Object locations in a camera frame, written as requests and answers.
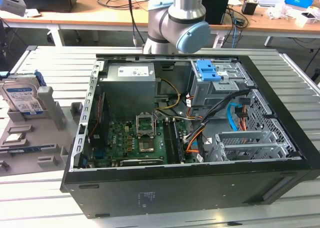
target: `green circuit board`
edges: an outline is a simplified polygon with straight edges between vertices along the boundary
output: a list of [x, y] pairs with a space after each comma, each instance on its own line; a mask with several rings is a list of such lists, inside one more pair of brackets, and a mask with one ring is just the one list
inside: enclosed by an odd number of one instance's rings
[[[135, 120], [110, 122], [107, 146], [93, 150], [91, 162], [94, 162], [96, 168], [117, 167], [120, 166], [120, 161], [135, 159], [161, 159], [164, 165], [168, 164], [163, 123], [162, 120], [156, 121], [154, 138], [147, 135], [138, 138]], [[142, 131], [152, 128], [146, 121], [139, 124]], [[186, 124], [179, 121], [176, 127], [182, 145], [182, 137], [187, 133]]]

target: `blue drive bay latch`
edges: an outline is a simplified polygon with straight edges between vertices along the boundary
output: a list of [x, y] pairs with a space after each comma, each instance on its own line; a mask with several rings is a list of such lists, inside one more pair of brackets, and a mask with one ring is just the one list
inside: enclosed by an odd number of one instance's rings
[[221, 76], [217, 75], [216, 67], [210, 60], [198, 59], [196, 61], [196, 69], [201, 74], [201, 80], [204, 82], [219, 82]]

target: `floor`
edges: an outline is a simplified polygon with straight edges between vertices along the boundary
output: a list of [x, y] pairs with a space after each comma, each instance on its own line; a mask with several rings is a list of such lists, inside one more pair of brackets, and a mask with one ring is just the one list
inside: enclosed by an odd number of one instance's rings
[[[24, 40], [24, 42], [31, 46], [52, 46], [52, 44], [47, 41], [46, 29], [28, 29], [19, 28], [16, 30], [17, 34]], [[82, 41], [80, 43], [76, 42], [77, 35], [74, 30], [64, 30], [63, 37], [66, 46], [115, 46], [115, 47], [131, 47], [132, 42], [132, 32], [129, 31], [99, 31], [99, 41], [94, 42], [92, 33], [90, 30], [80, 30], [79, 31]], [[10, 53], [7, 54], [8, 70], [10, 70], [14, 64], [17, 62], [18, 58], [23, 54], [26, 46], [23, 42], [15, 35], [12, 37], [13, 33], [9, 32], [7, 34], [7, 40], [10, 43]], [[143, 32], [142, 36], [147, 39], [147, 33]], [[206, 47], [211, 47], [214, 43], [214, 35], [212, 35], [211, 40], [208, 42]], [[266, 49], [264, 46], [266, 37], [261, 36], [243, 36], [237, 44], [237, 48], [250, 48], [250, 49]], [[300, 39], [293, 40], [291, 38], [281, 37], [273, 39], [271, 47], [269, 49], [277, 49], [281, 53], [286, 53], [300, 68], [304, 70], [314, 53], [320, 47], [320, 39]], [[223, 47], [230, 48], [231, 43], [225, 43]], [[314, 52], [310, 52], [309, 48], [314, 48]], [[320, 69], [320, 53], [315, 57], [311, 65], [307, 70], [307, 74], [312, 76], [316, 68]]]

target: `desk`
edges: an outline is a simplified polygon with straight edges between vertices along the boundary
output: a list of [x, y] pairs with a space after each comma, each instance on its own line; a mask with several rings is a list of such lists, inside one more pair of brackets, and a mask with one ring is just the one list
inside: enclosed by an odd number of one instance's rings
[[[237, 12], [241, 13], [242, 6], [232, 6]], [[266, 8], [257, 6], [254, 15], [245, 15], [249, 21], [248, 27], [246, 27], [242, 35], [245, 36], [268, 36], [264, 45], [267, 47], [270, 45], [273, 37], [292, 37], [292, 38], [320, 38], [320, 23], [306, 24], [303, 27], [299, 27], [295, 24], [295, 19], [289, 17], [288, 20], [281, 19], [269, 19], [265, 14]], [[223, 23], [226, 26], [231, 26], [231, 18], [226, 15]], [[220, 40], [224, 39], [226, 31], [219, 33]]]
[[[124, 5], [126, 0], [112, 2], [110, 5]], [[140, 4], [147, 9], [148, 2]], [[148, 31], [148, 12], [139, 7], [133, 11], [136, 25], [140, 31]], [[240, 6], [233, 6], [241, 12]], [[257, 7], [254, 15], [246, 15], [249, 26], [242, 32], [246, 36], [293, 37], [293, 38], [320, 38], [320, 23], [306, 24], [303, 28], [295, 25], [292, 18], [270, 20], [264, 14], [265, 8]], [[64, 40], [61, 30], [91, 30], [91, 31], [132, 31], [131, 16], [128, 10], [114, 10], [97, 3], [96, 0], [77, 0], [71, 13], [41, 12], [41, 17], [24, 18], [0, 11], [10, 27], [49, 29], [56, 46], [63, 46]], [[232, 22], [228, 15], [222, 25], [211, 25], [213, 34], [217, 34], [214, 48], [220, 48]]]
[[[54, 100], [59, 101], [62, 107], [68, 107], [71, 102], [85, 100], [96, 54], [141, 52], [141, 49], [133, 47], [39, 46], [33, 51], [26, 51], [12, 72], [38, 69], [55, 90]], [[316, 114], [320, 97], [315, 96], [313, 103], [304, 102], [313, 91], [320, 93], [320, 89], [285, 54], [274, 49], [202, 49], [198, 54], [249, 56], [306, 130], [313, 144], [320, 149], [320, 124], [312, 120], [319, 117], [319, 113], [318, 116]], [[43, 66], [44, 61], [50, 65]], [[2, 99], [0, 101], [0, 125], [5, 127], [8, 106]], [[52, 171], [0, 177], [0, 227], [64, 228], [72, 224], [73, 227], [90, 228], [213, 228], [237, 222], [245, 228], [304, 228], [320, 224], [319, 178], [300, 183], [271, 205], [87, 219], [71, 195], [59, 191], [62, 176], [63, 171]]]

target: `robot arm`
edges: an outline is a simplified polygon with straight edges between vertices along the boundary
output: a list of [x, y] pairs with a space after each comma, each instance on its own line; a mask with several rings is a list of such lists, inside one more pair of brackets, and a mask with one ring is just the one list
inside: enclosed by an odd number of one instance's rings
[[26, 11], [26, 4], [23, 0], [0, 0], [0, 11], [23, 17]]
[[148, 11], [144, 54], [195, 53], [210, 38], [202, 0], [152, 0]]

